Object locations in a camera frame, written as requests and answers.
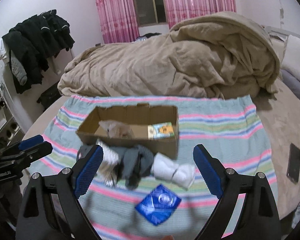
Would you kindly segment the clear plastic snack bag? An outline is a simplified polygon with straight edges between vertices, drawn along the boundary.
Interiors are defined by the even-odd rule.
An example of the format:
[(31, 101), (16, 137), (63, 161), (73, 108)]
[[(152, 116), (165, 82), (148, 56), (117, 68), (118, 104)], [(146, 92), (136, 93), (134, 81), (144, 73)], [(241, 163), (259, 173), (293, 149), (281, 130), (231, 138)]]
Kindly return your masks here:
[(132, 139), (134, 137), (129, 124), (116, 120), (103, 120), (98, 124), (106, 131), (109, 138)]

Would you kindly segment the blue tissue packet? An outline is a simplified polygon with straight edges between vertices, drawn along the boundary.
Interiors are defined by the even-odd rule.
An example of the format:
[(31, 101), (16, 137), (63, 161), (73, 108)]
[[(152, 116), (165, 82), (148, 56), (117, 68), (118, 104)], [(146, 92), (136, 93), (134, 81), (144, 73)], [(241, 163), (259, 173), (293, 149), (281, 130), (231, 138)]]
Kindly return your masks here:
[(139, 204), (136, 211), (148, 222), (158, 226), (168, 220), (181, 203), (181, 198), (164, 185), (153, 189)]

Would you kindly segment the white socks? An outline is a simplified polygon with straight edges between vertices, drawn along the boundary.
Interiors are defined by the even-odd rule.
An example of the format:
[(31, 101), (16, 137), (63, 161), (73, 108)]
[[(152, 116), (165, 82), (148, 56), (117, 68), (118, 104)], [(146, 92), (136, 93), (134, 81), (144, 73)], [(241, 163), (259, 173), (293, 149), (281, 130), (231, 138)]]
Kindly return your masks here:
[(178, 164), (167, 156), (157, 153), (154, 156), (151, 174), (155, 179), (171, 182), (188, 190), (194, 183), (195, 169), (192, 164)]

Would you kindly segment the capybara tissue pack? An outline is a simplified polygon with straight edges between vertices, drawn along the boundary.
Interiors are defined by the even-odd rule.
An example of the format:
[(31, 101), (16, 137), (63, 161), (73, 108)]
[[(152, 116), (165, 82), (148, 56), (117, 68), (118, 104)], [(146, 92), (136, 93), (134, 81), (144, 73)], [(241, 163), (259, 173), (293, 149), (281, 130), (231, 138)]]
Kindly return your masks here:
[(174, 128), (171, 122), (148, 125), (148, 138), (157, 140), (174, 137)]

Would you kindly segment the black smartphone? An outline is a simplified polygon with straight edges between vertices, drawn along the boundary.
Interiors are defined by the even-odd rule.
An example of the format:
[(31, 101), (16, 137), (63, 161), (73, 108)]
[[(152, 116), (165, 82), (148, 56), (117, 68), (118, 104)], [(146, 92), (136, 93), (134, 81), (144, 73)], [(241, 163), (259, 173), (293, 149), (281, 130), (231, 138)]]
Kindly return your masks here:
[(294, 184), (297, 184), (299, 182), (300, 149), (293, 143), (290, 144), (289, 148), (289, 159), (286, 176)]

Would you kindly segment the striped pastel towel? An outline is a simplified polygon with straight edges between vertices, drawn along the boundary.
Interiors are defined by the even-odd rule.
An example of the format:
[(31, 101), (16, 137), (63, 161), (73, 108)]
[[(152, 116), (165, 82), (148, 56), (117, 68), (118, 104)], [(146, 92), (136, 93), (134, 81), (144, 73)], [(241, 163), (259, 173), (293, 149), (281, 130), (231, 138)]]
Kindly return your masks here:
[[(177, 156), (170, 158), (156, 152), (151, 175), (143, 178), (134, 190), (127, 189), (124, 181), (109, 187), (101, 177), (94, 178), (79, 201), (103, 239), (160, 239), (166, 235), (194, 239), (217, 203), (194, 165), (193, 149), (198, 144), (204, 145), (225, 167), (240, 174), (253, 176), (263, 172), (273, 195), (278, 195), (270, 140), (249, 96), (231, 100), (72, 96), (52, 116), (43, 133), (43, 138), (53, 147), (52, 153), (32, 163), (29, 172), (48, 176), (72, 167), (82, 144), (76, 130), (95, 107), (138, 103), (177, 107)], [(158, 185), (173, 191), (181, 203), (167, 221), (154, 226), (135, 207)]]

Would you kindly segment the brown cardboard box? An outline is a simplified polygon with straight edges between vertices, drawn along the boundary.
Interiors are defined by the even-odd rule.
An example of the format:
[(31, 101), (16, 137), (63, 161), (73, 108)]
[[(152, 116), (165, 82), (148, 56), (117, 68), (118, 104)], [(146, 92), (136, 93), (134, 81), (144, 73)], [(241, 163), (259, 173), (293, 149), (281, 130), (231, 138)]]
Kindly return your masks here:
[(174, 105), (95, 107), (76, 131), (87, 145), (98, 140), (108, 146), (142, 145), (153, 154), (178, 156), (178, 108)]

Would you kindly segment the grey pillow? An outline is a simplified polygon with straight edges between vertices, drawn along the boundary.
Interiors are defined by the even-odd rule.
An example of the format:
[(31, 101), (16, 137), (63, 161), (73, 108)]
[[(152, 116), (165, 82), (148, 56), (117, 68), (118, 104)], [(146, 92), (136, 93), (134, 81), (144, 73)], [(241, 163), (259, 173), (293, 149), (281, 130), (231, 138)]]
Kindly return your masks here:
[(295, 78), (290, 72), (281, 70), (283, 83), (293, 92), (293, 94), (300, 100), (300, 81)]

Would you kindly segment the pink curtain left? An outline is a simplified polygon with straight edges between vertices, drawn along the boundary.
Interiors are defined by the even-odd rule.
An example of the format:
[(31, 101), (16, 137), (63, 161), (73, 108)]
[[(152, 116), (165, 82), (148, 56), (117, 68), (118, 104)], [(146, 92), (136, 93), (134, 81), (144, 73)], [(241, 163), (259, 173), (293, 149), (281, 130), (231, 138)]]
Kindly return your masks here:
[(139, 36), (134, 0), (96, 0), (105, 44), (133, 42)]

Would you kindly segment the white embroidered pillow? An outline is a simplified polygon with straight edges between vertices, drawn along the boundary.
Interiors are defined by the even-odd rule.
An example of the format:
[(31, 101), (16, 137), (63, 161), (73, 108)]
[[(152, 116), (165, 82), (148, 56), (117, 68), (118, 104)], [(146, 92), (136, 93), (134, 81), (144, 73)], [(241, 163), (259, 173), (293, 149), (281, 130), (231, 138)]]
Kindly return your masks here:
[(289, 35), (286, 39), (281, 68), (300, 81), (300, 38)]

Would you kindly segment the tan crumpled blanket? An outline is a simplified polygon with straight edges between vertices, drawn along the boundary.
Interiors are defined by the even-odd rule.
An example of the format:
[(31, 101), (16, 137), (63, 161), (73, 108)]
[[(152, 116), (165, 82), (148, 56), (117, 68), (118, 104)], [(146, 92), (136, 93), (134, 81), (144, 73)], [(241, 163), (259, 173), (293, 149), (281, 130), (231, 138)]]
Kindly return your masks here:
[(264, 28), (230, 11), (191, 18), (144, 41), (83, 51), (65, 67), (64, 96), (234, 99), (277, 92), (280, 60)]

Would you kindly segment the dark window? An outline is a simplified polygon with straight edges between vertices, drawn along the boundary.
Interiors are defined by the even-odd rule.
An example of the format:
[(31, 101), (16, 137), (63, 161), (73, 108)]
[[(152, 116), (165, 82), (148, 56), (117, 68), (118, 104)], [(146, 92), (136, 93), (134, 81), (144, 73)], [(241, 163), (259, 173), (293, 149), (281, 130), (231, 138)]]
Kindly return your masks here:
[(164, 0), (134, 0), (134, 7), (141, 27), (167, 23)]

